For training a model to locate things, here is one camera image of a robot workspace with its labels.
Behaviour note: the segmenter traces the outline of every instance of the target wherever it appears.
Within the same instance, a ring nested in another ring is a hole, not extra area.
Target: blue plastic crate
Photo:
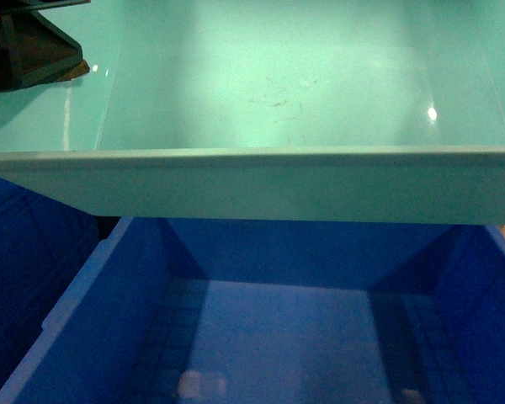
[[[491,227],[122,219],[0,404],[505,403],[504,258]]]
[[[97,243],[92,216],[0,179],[0,386]]]

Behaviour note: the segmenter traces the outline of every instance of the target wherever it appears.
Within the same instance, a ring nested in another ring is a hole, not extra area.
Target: plastic tray
[[[505,2],[45,16],[93,70],[0,95],[4,178],[96,215],[505,223]]]
[[[0,403],[505,403],[505,240],[123,219],[43,328]]]

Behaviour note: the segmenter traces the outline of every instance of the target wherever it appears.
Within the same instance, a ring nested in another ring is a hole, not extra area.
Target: light green tray
[[[98,215],[505,223],[505,1],[94,0],[0,177]]]

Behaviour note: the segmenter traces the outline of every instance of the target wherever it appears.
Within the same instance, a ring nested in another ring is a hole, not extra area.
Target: crate bottom
[[[475,403],[432,299],[174,279],[126,403]]]

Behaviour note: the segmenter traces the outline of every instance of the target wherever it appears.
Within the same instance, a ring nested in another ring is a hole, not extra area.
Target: black plastic piece
[[[0,2],[0,92],[54,82],[82,63],[82,47],[38,12],[27,9],[87,3],[87,0]]]
[[[72,6],[89,2],[90,0],[0,0],[0,15],[27,13],[43,8]]]

